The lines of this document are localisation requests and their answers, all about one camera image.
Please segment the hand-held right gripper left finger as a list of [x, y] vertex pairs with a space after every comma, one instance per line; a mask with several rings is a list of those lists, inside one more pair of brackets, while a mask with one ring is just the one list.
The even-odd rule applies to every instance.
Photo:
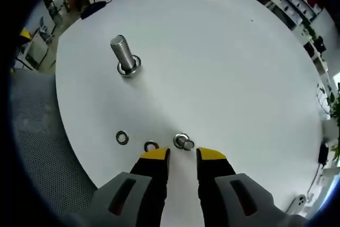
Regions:
[[90, 226], [160, 226], [167, 197], [170, 149], [140, 156], [130, 172], [100, 187], [84, 211]]

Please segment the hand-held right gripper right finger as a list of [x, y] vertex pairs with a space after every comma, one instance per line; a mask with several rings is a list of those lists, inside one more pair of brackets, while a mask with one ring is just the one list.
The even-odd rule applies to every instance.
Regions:
[[203, 147], [196, 152], [205, 226], [295, 225], [293, 216], [275, 206], [271, 193], [246, 174], [237, 174], [225, 155]]

